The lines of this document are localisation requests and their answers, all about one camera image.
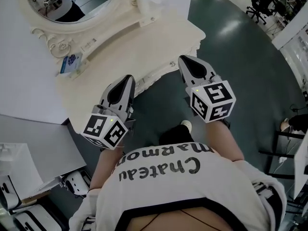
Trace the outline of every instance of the white box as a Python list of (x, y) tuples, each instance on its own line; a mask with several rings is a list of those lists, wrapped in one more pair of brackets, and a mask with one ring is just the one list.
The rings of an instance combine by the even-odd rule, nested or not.
[(113, 150), (127, 131), (117, 116), (90, 114), (81, 135), (96, 146)]
[(226, 80), (193, 87), (191, 90), (191, 108), (206, 123), (228, 117), (235, 101), (234, 93)]

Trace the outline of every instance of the green floor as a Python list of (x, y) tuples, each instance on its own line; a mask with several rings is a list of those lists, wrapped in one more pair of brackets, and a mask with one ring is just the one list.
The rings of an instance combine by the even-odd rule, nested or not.
[[(282, 119), (294, 115), (289, 109), (291, 104), (305, 105), (295, 77), (268, 36), (230, 1), (192, 0), (189, 20), (206, 34), (198, 57), (229, 81), (237, 98), (228, 118), (231, 131), (246, 160), (263, 170), (266, 159), (258, 149), (271, 149), (274, 130)], [(135, 99), (133, 116), (137, 124), (133, 138), (126, 140), (126, 152), (158, 144), (162, 132), (184, 119), (192, 122), (195, 141), (205, 142), (205, 125), (193, 116), (183, 99), (184, 88), (176, 71), (163, 76)], [(99, 149), (68, 127), (92, 174)], [(293, 182), (284, 183), (291, 186)], [(59, 188), (52, 191), (50, 198), (68, 218), (81, 202)]]

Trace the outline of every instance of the forearm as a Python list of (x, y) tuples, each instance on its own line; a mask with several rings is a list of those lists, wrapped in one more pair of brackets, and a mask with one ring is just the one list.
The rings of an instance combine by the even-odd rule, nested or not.
[(237, 145), (230, 130), (220, 121), (206, 124), (207, 144), (222, 157), (231, 161), (244, 160), (244, 155)]
[(102, 151), (91, 180), (90, 190), (102, 188), (121, 157), (122, 148), (119, 147), (114, 151), (108, 149)]

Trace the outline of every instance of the foot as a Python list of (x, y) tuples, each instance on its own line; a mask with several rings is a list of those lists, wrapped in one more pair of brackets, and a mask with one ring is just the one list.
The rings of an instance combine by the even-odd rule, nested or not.
[(186, 127), (188, 128), (189, 133), (192, 132), (193, 126), (192, 126), (192, 123), (191, 123), (190, 121), (188, 121), (188, 120), (183, 120), (183, 121), (181, 122), (181, 125), (186, 126)]
[(280, 124), (280, 130), (284, 131), (286, 130), (288, 127), (290, 127), (289, 125), (289, 119), (286, 118), (281, 124)]

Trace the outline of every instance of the sleeve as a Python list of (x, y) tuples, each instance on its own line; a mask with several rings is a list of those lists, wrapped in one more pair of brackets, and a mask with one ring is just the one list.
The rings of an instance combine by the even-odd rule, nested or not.
[(277, 231), (284, 218), (287, 199), (283, 185), (246, 161), (235, 161), (236, 166), (250, 179), (270, 218), (270, 230)]
[(69, 228), (72, 231), (96, 230), (96, 202), (101, 189), (93, 189), (83, 199), (79, 209), (69, 220)]

